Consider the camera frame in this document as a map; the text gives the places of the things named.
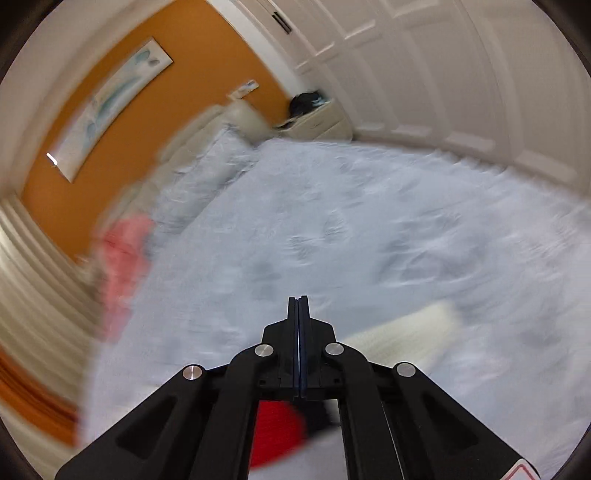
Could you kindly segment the beige and orange curtain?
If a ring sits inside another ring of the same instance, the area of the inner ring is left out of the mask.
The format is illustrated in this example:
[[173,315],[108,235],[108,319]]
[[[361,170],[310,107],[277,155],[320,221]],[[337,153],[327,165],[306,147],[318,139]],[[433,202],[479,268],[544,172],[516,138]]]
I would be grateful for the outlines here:
[[98,304],[20,199],[1,199],[1,403],[66,447],[77,442]]

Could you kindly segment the red and black clothing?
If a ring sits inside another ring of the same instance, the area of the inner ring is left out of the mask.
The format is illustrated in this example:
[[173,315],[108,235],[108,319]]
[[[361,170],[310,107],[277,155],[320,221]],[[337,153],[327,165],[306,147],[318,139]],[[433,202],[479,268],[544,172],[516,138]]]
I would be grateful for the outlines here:
[[260,401],[249,469],[269,467],[284,460],[338,426],[338,408],[332,401]]

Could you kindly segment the pink garment on bed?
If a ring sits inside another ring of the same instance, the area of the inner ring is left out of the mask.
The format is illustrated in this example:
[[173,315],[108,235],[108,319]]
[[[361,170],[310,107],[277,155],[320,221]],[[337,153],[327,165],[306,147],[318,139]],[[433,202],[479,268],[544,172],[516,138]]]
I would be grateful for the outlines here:
[[99,238],[103,270],[101,329],[105,341],[116,342],[126,324],[135,289],[150,265],[144,246],[153,226],[148,215],[134,214],[116,220]]

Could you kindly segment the cream knitted sweater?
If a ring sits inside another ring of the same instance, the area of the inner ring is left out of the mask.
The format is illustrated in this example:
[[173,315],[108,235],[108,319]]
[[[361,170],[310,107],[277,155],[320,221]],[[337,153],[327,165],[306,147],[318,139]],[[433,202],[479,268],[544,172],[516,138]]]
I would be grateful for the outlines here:
[[342,343],[360,351],[370,362],[387,367],[409,362],[429,371],[456,342],[461,327],[456,307],[439,301],[351,335]]

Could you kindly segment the white wardrobe doors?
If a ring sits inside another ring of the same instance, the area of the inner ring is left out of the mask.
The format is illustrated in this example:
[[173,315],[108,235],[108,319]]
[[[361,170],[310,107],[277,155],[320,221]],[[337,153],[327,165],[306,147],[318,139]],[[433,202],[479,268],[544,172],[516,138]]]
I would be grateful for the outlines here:
[[356,135],[590,189],[590,76],[531,1],[240,1]]

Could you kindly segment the cream padded headboard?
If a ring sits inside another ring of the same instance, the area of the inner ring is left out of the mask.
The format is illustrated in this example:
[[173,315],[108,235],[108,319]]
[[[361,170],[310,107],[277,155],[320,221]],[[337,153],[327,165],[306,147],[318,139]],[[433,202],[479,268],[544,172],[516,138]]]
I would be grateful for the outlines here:
[[263,114],[244,100],[228,105],[214,104],[190,120],[171,137],[156,155],[156,164],[148,174],[124,187],[101,214],[93,232],[99,237],[118,219],[147,212],[160,192],[197,162],[222,127],[231,125],[252,145],[273,137],[273,129]]

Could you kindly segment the grey patterned pillow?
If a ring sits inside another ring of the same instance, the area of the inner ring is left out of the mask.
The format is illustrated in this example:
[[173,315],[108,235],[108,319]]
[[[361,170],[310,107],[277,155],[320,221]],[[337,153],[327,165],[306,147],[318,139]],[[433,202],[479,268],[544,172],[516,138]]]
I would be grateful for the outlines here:
[[256,163],[252,145],[232,126],[224,126],[197,159],[167,185],[151,211],[153,234],[184,230],[221,190]]

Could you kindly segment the framed wall painting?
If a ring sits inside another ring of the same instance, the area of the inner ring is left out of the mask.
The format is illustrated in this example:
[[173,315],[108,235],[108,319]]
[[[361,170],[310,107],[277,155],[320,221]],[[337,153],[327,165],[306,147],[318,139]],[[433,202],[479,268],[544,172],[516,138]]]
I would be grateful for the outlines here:
[[128,104],[173,63],[149,38],[101,83],[62,129],[46,157],[73,183],[97,142]]

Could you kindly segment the cream nightstand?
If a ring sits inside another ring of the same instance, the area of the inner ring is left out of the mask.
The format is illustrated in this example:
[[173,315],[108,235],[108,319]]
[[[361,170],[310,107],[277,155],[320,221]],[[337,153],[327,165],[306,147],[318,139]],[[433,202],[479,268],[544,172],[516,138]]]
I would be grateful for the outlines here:
[[325,102],[308,114],[290,119],[274,129],[276,136],[298,141],[352,141],[353,127],[341,105]]

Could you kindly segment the grey butterfly bedspread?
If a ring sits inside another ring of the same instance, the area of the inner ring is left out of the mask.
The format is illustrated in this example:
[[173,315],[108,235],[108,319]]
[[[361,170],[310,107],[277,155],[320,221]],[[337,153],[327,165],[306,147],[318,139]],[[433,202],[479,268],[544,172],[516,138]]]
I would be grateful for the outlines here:
[[439,151],[271,140],[150,262],[99,354],[89,443],[189,363],[221,366],[307,296],[339,340],[451,302],[429,371],[549,479],[590,422],[590,202]]

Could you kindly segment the black bag on nightstand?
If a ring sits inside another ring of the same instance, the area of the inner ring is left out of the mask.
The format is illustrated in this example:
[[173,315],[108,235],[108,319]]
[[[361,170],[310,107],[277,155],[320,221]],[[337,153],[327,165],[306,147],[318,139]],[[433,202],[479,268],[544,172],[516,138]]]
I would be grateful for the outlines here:
[[295,95],[288,103],[287,111],[290,118],[297,118],[307,115],[318,107],[328,102],[328,98],[322,94],[322,91],[315,90]]

